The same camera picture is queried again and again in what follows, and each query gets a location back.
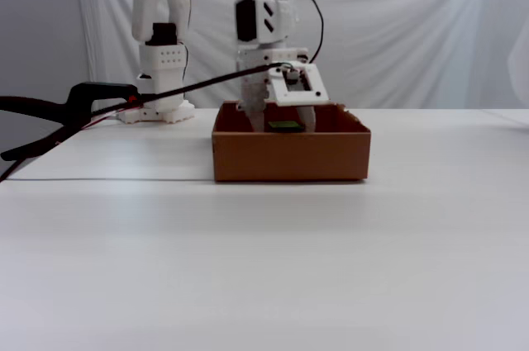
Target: red wire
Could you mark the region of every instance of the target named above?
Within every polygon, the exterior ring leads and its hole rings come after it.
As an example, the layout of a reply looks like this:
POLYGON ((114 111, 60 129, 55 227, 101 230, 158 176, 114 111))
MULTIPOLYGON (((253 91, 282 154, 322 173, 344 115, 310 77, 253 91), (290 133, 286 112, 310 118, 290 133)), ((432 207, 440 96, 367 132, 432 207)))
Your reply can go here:
POLYGON ((320 53, 320 50, 322 49, 322 45, 323 45, 323 33, 324 33, 324 27, 325 27, 325 22, 324 22, 324 20, 323 20, 323 14, 322 14, 322 11, 320 10, 320 7, 317 5, 316 0, 311 0, 311 1, 314 3, 314 6, 316 7, 317 13, 319 14, 320 18, 322 19, 322 33, 321 33, 321 35, 320 35, 320 44, 319 44, 319 46, 317 47, 316 53, 314 54, 314 56, 312 57, 312 59, 309 61, 310 64, 311 64, 312 62, 314 62, 314 60, 316 59, 316 57, 317 57, 318 54, 320 53))

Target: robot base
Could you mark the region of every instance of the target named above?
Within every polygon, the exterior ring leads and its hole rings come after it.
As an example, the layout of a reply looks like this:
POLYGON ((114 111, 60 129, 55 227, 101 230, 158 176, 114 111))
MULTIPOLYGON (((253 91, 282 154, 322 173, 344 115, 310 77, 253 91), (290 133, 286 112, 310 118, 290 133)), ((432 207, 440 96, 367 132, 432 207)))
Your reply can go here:
POLYGON ((117 118, 126 124, 134 124, 140 121, 163 121, 174 124, 193 118, 194 109, 195 106, 192 103, 184 100, 178 109, 169 113, 158 113, 153 107, 142 107, 141 109, 119 113, 117 118))

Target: brown cardboard box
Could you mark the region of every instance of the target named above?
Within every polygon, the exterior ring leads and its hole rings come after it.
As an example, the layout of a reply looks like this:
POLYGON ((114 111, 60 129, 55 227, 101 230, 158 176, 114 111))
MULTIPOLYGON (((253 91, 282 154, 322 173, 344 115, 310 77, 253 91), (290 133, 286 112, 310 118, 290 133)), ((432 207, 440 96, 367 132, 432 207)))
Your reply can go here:
POLYGON ((236 102, 224 102, 213 128, 215 180, 310 181, 367 178, 371 131, 343 106, 316 106, 316 132, 275 133, 269 121, 297 121, 294 107, 269 103, 265 132, 254 132, 236 102))

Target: wall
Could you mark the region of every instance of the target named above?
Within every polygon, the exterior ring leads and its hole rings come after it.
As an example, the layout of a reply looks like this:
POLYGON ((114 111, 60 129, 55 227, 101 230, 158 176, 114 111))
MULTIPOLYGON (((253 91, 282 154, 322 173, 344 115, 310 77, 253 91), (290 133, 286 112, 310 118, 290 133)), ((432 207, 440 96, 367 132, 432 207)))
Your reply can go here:
MULTIPOLYGON (((88 79, 79 0, 0 0, 0 95, 63 102, 88 79)), ((0 111, 0 151, 58 125, 0 111)), ((0 160, 0 170, 9 163, 0 160)))

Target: green object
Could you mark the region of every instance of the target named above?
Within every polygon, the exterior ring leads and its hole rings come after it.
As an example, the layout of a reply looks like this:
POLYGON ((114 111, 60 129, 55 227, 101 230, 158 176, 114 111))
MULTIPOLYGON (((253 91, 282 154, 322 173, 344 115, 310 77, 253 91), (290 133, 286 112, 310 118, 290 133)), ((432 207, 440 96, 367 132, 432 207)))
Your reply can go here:
POLYGON ((296 121, 268 121, 268 124, 275 132, 302 132, 305 129, 296 121))

